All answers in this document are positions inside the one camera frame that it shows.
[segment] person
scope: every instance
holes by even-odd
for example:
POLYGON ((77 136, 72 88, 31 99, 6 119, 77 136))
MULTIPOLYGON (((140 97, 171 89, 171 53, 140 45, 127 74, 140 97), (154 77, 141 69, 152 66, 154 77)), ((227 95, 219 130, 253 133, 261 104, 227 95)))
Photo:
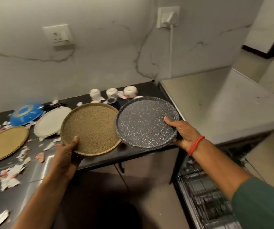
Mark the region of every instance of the person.
MULTIPOLYGON (((201 137, 186 121, 173 121, 167 117, 164 120, 177 128, 182 139, 174 139, 174 142, 187 152, 201 137)), ((81 162, 81 158, 73 153, 78 143, 76 136, 71 144, 58 148, 48 175, 12 229, 51 228, 66 188, 81 162)), ((231 201, 242 228, 274 228, 274 187, 252 177, 207 139, 199 141, 191 156, 231 201)))

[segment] electrical outlet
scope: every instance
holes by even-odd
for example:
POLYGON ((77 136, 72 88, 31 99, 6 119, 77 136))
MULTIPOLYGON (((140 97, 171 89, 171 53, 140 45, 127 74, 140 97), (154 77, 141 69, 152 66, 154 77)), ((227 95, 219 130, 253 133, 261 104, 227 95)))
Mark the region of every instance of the electrical outlet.
POLYGON ((67 24, 42 27, 49 44, 53 47, 74 44, 72 34, 67 24))
POLYGON ((177 13, 177 18, 179 19, 179 11, 180 11, 179 6, 169 6, 169 7, 160 7, 160 8, 158 8, 157 27, 158 28, 167 27, 166 23, 162 23, 162 17, 166 13, 175 12, 175 13, 177 13))

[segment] white power cord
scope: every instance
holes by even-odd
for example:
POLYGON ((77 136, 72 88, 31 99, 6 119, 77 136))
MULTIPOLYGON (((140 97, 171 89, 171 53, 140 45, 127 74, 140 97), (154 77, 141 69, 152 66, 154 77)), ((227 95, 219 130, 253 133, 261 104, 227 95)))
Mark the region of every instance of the white power cord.
POLYGON ((162 17, 162 23, 166 23, 170 29, 169 40, 169 78, 172 78, 172 57, 173 57, 173 28, 178 22, 178 16, 176 12, 164 13, 162 17))

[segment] tan oval plate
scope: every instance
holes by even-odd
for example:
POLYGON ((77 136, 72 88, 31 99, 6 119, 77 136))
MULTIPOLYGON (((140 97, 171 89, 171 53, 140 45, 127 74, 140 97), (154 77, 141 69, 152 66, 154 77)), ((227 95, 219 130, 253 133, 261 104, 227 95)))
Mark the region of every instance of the tan oval plate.
POLYGON ((0 132, 0 160, 18 150, 29 136, 29 130, 24 126, 13 127, 0 132))
POLYGON ((108 104, 89 103, 73 109, 64 119, 61 139, 64 145, 80 137, 76 153, 96 156, 116 148, 121 140, 115 132, 118 110, 108 104))

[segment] red thread wristband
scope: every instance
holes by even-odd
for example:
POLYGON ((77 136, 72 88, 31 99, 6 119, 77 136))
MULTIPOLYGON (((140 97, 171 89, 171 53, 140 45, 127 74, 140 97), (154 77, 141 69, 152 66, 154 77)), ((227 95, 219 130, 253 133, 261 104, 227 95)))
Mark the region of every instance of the red thread wristband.
POLYGON ((201 136, 201 137, 199 137, 199 138, 196 140, 196 142, 193 144, 193 146, 191 147, 190 151, 188 152, 189 156, 192 155, 192 153, 194 152, 194 150, 197 148, 198 143, 199 143, 202 139, 204 139, 204 138, 205 138, 204 136, 201 136))

